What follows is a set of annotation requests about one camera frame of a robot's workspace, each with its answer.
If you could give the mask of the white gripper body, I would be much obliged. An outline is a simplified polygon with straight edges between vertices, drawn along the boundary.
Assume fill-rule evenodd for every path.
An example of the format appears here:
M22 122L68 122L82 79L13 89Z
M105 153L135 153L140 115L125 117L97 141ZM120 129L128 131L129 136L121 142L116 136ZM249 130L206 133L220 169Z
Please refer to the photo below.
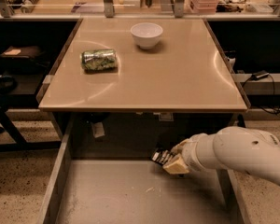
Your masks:
M207 167L202 163L202 157L198 155L201 147L209 147L208 143L212 140L211 136L206 133L193 135L180 143L178 148L184 163L190 171L202 172Z

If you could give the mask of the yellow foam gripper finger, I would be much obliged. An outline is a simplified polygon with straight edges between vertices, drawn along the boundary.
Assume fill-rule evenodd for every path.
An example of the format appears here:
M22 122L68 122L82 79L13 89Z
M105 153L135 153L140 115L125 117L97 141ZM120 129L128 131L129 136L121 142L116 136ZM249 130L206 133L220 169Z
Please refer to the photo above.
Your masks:
M189 173L189 168L185 164L182 156L177 154L168 162L166 162L162 168L170 175L183 175Z
M185 146L185 144L188 142L188 139L185 139L183 141L181 141L180 143L178 143L177 145L175 145L174 147L172 147L171 152L172 153L181 153L183 150L183 147Z

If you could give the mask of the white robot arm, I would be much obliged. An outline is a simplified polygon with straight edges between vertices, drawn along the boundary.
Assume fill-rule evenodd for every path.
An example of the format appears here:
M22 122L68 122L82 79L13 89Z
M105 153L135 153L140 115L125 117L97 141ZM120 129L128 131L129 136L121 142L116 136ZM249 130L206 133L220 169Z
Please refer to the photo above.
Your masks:
M174 156L162 166L171 175L234 170L280 186L280 141L268 132L230 126L215 134L195 134L171 152Z

